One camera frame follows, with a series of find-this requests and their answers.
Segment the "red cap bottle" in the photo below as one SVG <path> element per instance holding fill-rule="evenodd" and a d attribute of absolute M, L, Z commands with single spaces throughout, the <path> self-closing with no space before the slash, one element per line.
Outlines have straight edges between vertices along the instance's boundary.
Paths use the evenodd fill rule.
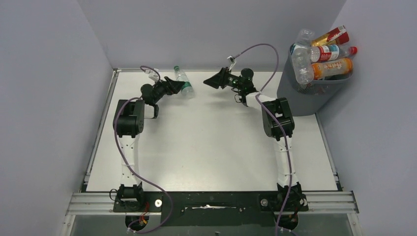
<path fill-rule="evenodd" d="M 358 49 L 355 46 L 349 45 L 323 45 L 313 46 L 310 48 L 310 62 L 326 62 L 341 58 L 349 58 L 357 53 Z"/>

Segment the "green cap bottle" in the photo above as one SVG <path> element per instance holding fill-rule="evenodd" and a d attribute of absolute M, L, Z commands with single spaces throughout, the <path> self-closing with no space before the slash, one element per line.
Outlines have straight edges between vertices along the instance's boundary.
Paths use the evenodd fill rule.
<path fill-rule="evenodd" d="M 189 99 L 194 98 L 195 91 L 187 74 L 178 65 L 174 66 L 174 74 L 177 81 L 184 82 L 184 85 L 181 87 L 181 94 Z"/>

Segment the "orange juice bottle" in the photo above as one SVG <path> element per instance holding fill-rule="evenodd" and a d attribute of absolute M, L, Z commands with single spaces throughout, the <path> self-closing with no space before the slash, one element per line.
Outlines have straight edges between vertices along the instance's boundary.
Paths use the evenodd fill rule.
<path fill-rule="evenodd" d="M 348 74 L 353 70 L 353 61 L 350 58 L 341 58 L 333 61 L 311 64 L 314 71 L 314 80 L 324 77 Z"/>

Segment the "crushed bottle white blue label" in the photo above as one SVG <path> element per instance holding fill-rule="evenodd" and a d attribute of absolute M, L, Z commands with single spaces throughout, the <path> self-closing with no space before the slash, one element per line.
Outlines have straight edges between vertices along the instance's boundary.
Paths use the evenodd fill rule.
<path fill-rule="evenodd" d="M 310 29 L 301 29 L 298 33 L 298 36 L 290 47 L 290 54 L 292 55 L 295 49 L 302 48 L 302 49 L 309 49 L 311 47 L 311 41 L 313 40 L 315 32 Z"/>

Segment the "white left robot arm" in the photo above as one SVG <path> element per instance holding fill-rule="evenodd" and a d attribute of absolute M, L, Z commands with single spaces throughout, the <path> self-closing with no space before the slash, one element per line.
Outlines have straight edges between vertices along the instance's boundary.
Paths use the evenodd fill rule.
<path fill-rule="evenodd" d="M 155 119 L 159 115 L 157 102 L 165 95 L 181 92 L 184 81 L 169 77 L 144 84 L 140 97 L 119 100 L 113 120 L 113 130 L 117 148 L 121 154 L 121 180 L 115 198 L 115 208 L 126 211 L 142 210 L 146 206 L 143 180 L 139 175 L 139 139 L 144 130 L 145 119 Z"/>

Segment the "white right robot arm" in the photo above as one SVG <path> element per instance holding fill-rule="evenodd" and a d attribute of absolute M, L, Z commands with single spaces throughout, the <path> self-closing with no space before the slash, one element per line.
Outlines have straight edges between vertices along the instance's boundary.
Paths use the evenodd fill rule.
<path fill-rule="evenodd" d="M 249 68 L 243 69 L 236 76 L 229 68 L 223 67 L 203 83 L 214 89 L 230 87 L 237 93 L 238 103 L 261 111 L 263 129 L 266 136 L 272 139 L 278 166 L 276 202 L 281 209 L 288 210 L 296 204 L 296 198 L 302 193 L 292 158 L 294 118 L 288 100 L 285 97 L 272 98 L 263 95 L 255 88 L 253 77 L 254 72 Z"/>

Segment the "crushed clear bottle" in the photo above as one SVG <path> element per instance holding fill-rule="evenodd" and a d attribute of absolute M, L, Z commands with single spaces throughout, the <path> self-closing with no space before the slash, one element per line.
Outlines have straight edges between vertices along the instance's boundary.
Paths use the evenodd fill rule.
<path fill-rule="evenodd" d="M 291 58 L 296 81 L 301 85 L 312 82 L 314 79 L 314 70 L 311 65 L 308 50 L 306 48 L 296 48 Z"/>

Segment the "amber tea bottle red label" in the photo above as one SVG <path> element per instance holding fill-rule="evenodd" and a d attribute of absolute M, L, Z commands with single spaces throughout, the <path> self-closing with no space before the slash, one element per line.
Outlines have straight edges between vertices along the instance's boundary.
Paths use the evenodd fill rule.
<path fill-rule="evenodd" d="M 311 46 L 326 46 L 333 44 L 341 45 L 348 43 L 349 41 L 349 34 L 345 26 L 339 26 L 316 38 L 315 40 L 312 40 Z"/>

